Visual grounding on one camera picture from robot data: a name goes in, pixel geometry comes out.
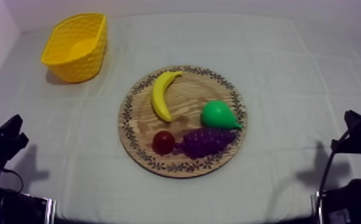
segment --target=plastic fruit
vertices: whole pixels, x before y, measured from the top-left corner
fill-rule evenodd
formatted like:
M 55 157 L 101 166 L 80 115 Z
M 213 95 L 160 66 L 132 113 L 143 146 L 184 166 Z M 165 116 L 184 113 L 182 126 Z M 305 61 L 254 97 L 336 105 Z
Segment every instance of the plastic fruit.
M 153 94 L 151 96 L 151 103 L 155 113 L 164 121 L 171 122 L 171 114 L 165 104 L 164 93 L 172 81 L 182 74 L 181 71 L 176 72 L 164 72 L 161 74 L 153 85 Z
M 204 124 L 211 127 L 225 129 L 242 128 L 236 122 L 236 117 L 232 110 L 221 100 L 209 101 L 203 108 L 201 118 Z
M 188 157 L 202 158 L 224 150 L 235 138 L 236 134 L 229 129 L 204 127 L 187 133 L 175 148 L 183 151 Z
M 160 155 L 165 155 L 172 152 L 173 147 L 175 146 L 175 138 L 173 135 L 166 131 L 162 130 L 157 132 L 153 138 L 153 150 Z

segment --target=purple grapes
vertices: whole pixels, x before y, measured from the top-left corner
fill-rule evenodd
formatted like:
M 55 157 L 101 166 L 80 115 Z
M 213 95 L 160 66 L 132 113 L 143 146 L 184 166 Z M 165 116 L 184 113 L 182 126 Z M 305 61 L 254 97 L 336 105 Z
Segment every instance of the purple grapes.
M 235 138 L 236 134 L 230 130 L 205 127 L 187 133 L 175 148 L 190 158 L 202 158 L 224 150 Z

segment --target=wooden plate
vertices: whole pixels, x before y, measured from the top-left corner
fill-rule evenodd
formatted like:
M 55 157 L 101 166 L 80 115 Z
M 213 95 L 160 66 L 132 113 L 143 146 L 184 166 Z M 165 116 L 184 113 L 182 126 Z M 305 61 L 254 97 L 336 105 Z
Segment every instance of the wooden plate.
M 153 83 L 165 71 L 183 71 L 165 94 L 171 123 L 160 120 L 151 105 Z M 196 160 L 184 154 L 158 155 L 153 151 L 151 142 L 157 132 L 168 130 L 176 142 L 181 142 L 184 134 L 201 127 L 201 111 L 213 99 L 226 102 L 243 125 L 236 130 L 236 140 L 227 149 Z M 246 126 L 246 108 L 236 88 L 221 75 L 195 66 L 165 67 L 144 76 L 129 90 L 119 111 L 119 136 L 128 154 L 145 169 L 171 178 L 201 176 L 220 168 L 241 147 Z

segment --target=pear stem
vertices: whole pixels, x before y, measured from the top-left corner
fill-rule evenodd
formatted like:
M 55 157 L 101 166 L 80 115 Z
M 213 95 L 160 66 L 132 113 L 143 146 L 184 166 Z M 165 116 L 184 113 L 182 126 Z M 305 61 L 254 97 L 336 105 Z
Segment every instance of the pear stem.
M 235 127 L 237 127 L 238 129 L 241 129 L 243 126 L 239 125 L 238 123 L 235 124 Z

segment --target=yellow banana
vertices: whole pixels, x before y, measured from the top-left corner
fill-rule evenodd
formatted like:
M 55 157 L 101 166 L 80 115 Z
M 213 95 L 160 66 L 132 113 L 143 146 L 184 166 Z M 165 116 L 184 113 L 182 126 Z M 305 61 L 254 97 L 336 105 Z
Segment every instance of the yellow banana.
M 182 74 L 181 71 L 176 72 L 164 72 L 154 82 L 153 94 L 151 96 L 151 102 L 153 104 L 154 111 L 157 115 L 166 122 L 171 122 L 171 114 L 165 104 L 164 93 L 172 81 Z

